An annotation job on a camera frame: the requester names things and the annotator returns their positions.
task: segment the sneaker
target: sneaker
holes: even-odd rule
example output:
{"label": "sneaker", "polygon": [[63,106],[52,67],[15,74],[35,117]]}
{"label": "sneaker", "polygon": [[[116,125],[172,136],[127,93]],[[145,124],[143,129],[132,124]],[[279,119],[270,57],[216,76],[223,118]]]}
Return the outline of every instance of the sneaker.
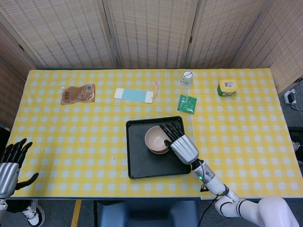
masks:
{"label": "sneaker", "polygon": [[32,227],[41,227],[45,221],[45,212],[39,206],[38,200],[32,200],[30,206],[22,211],[22,213]]}

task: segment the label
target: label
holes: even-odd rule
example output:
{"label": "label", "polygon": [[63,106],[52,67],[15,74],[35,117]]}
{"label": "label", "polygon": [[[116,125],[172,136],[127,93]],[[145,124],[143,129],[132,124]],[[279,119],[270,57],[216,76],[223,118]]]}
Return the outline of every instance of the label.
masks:
{"label": "label", "polygon": [[153,91],[140,91],[128,88],[117,88],[114,98],[142,103],[152,103]]}
{"label": "label", "polygon": [[235,86],[234,82],[225,82],[224,85],[225,85],[225,87],[234,87]]}
{"label": "label", "polygon": [[232,94],[233,94],[233,92],[223,92],[223,93],[222,93],[223,96],[230,96],[230,95],[232,95]]}

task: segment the yogurt container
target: yogurt container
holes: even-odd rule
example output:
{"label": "yogurt container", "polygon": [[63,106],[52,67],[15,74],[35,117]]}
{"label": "yogurt container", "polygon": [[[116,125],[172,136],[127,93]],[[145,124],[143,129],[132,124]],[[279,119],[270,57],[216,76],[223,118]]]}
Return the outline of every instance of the yogurt container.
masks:
{"label": "yogurt container", "polygon": [[237,90],[238,86],[235,79],[223,79],[219,81],[217,88],[219,96],[231,96]]}

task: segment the table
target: table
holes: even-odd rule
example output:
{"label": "table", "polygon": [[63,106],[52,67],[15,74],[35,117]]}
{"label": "table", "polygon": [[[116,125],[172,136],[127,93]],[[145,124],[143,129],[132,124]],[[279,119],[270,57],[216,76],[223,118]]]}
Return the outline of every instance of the table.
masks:
{"label": "table", "polygon": [[[19,180],[40,175],[14,197],[213,198],[200,193],[193,174],[131,180],[127,176],[125,123],[180,115],[187,135],[221,180],[243,198],[303,197],[303,179],[270,69],[191,70],[190,89],[178,85],[184,70],[31,70],[10,143],[28,138]],[[237,79],[239,91],[219,97],[220,79]],[[117,87],[155,90],[153,104],[114,99]],[[60,105],[62,86],[96,85],[94,103]],[[197,97],[195,114],[177,111],[180,94]]]}

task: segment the woven panel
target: woven panel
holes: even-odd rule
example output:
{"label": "woven panel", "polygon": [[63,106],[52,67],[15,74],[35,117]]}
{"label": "woven panel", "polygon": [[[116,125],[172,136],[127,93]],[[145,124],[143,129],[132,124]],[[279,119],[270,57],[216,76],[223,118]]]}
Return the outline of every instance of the woven panel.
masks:
{"label": "woven panel", "polygon": [[4,59],[24,79],[36,65],[18,46],[17,41],[0,24],[0,58]]}
{"label": "woven panel", "polygon": [[227,68],[260,13],[264,0],[204,0],[195,21],[190,68]]}
{"label": "woven panel", "polygon": [[107,0],[122,67],[179,68],[196,3]]}
{"label": "woven panel", "polygon": [[278,92],[303,75],[303,4],[274,0],[232,66],[270,67]]}
{"label": "woven panel", "polygon": [[113,68],[97,0],[4,0],[0,11],[46,68]]}
{"label": "woven panel", "polygon": [[11,128],[15,121],[24,82],[0,62],[0,123]]}

